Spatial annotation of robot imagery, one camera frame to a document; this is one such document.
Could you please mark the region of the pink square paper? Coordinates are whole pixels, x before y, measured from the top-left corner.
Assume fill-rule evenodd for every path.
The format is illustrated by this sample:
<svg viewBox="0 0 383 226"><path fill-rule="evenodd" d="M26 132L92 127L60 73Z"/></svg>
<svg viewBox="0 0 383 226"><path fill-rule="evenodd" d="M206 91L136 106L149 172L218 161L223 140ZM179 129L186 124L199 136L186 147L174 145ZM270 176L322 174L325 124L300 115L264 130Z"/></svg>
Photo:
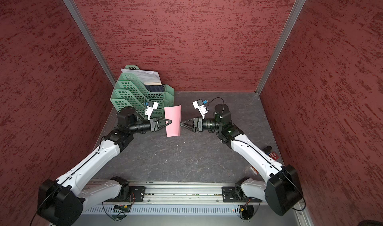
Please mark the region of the pink square paper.
<svg viewBox="0 0 383 226"><path fill-rule="evenodd" d="M181 135L181 113L182 106L165 107L165 118L171 120L171 124L166 127L167 137L176 137Z"/></svg>

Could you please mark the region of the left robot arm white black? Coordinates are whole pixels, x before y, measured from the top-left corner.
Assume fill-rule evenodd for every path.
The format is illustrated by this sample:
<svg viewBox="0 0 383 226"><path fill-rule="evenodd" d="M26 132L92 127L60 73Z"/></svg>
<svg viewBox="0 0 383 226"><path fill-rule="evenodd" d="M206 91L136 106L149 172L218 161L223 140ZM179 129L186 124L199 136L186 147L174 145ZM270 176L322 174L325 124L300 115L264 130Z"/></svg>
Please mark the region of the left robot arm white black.
<svg viewBox="0 0 383 226"><path fill-rule="evenodd" d="M161 117L143 118L135 108L124 107L117 113L118 124L104 136L99 146L80 163L56 180L47 179L38 191L36 214L55 226L71 226L80 215L107 200L136 202L143 192L135 193L121 177L85 189L85 186L111 159L133 141L134 134L157 132L170 124Z"/></svg>

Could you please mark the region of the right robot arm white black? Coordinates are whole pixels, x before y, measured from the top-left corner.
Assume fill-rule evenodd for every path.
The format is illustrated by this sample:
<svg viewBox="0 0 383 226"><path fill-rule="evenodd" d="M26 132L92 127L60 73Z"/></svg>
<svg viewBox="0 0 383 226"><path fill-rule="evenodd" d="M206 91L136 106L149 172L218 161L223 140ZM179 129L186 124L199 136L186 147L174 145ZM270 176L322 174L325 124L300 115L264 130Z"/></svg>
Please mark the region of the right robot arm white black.
<svg viewBox="0 0 383 226"><path fill-rule="evenodd" d="M237 196L265 201L279 216L304 198L298 171L291 165L284 166L258 148L246 134L231 120L231 112L226 104L214 108L213 117L207 118L208 103L201 99L194 101L193 107L201 116L180 123L192 132L208 130L217 135L221 143L241 155L260 175L262 181L251 178L237 185Z"/></svg>

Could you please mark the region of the dark folder in organizer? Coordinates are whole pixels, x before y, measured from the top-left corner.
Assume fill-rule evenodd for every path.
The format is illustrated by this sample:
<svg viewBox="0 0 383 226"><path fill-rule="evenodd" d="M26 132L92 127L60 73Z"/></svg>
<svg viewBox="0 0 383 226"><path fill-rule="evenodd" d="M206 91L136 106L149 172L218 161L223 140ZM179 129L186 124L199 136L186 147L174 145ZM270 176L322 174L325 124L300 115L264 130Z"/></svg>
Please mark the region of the dark folder in organizer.
<svg viewBox="0 0 383 226"><path fill-rule="evenodd" d="M144 85L149 92L165 92L163 85Z"/></svg>

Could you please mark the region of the green plastic file organizer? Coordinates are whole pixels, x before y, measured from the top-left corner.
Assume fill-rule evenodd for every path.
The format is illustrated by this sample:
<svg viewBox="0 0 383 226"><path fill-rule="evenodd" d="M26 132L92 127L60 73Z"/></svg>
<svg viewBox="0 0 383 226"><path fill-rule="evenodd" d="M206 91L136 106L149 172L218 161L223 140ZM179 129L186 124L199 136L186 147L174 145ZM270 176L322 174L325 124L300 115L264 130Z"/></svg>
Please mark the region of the green plastic file organizer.
<svg viewBox="0 0 383 226"><path fill-rule="evenodd" d="M127 65L123 69L139 69L136 65ZM110 101L117 111L124 107L134 107L142 116L149 100L159 103L152 117L164 117L164 108L174 105L175 90L165 84L165 92L149 92L144 84L133 74L121 73L113 89Z"/></svg>

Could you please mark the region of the white papers in organizer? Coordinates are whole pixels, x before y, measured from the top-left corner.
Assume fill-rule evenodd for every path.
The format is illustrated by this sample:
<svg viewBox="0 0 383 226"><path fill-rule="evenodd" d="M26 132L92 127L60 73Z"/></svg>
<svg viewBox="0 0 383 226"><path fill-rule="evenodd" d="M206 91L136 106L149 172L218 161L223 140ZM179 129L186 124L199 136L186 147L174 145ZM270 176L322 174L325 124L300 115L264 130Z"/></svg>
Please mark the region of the white papers in organizer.
<svg viewBox="0 0 383 226"><path fill-rule="evenodd" d="M121 72L135 75L144 85L162 85L160 76L156 71L121 69Z"/></svg>

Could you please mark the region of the red small box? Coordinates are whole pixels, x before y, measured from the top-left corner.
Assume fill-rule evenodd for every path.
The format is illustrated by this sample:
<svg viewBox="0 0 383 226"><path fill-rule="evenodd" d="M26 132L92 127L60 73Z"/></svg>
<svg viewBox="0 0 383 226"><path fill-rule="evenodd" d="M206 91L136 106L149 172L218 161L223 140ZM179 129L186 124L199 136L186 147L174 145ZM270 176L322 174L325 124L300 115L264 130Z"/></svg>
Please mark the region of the red small box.
<svg viewBox="0 0 383 226"><path fill-rule="evenodd" d="M271 157L275 161L277 161L279 159L279 156L275 152L270 152L268 154L268 156Z"/></svg>

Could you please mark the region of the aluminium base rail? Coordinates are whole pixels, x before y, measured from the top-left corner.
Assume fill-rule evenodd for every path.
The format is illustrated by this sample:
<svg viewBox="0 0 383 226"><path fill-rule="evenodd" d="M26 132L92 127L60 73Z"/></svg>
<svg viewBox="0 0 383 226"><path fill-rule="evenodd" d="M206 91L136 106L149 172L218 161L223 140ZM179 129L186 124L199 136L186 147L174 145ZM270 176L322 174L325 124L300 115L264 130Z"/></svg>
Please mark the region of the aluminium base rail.
<svg viewBox="0 0 383 226"><path fill-rule="evenodd" d="M87 206L98 205L113 193L117 187L112 186L110 180L92 179L86 184L79 197L89 200ZM224 202L223 187L233 187L235 184L219 183L188 183L188 182L145 182L130 181L130 187L145 187L142 202L134 204L169 204L169 205L218 205L218 204L246 204L245 202Z"/></svg>

